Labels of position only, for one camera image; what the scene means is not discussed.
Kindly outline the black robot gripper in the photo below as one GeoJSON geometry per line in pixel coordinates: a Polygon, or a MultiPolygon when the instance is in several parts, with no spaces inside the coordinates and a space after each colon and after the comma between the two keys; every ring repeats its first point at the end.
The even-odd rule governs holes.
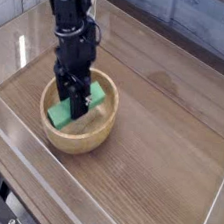
{"type": "Polygon", "coordinates": [[[53,70],[60,101],[70,97],[72,120],[86,114],[90,105],[90,68],[100,43],[96,28],[93,21],[58,18],[57,61],[53,70]]]}

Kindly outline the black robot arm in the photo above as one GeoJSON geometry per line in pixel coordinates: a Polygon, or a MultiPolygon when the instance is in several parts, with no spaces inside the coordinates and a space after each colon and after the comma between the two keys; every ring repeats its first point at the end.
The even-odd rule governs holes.
{"type": "Polygon", "coordinates": [[[95,61],[97,24],[88,15],[91,0],[49,0],[55,16],[59,45],[55,48],[54,73],[60,101],[70,100],[71,119],[88,112],[90,68],[95,61]]]}

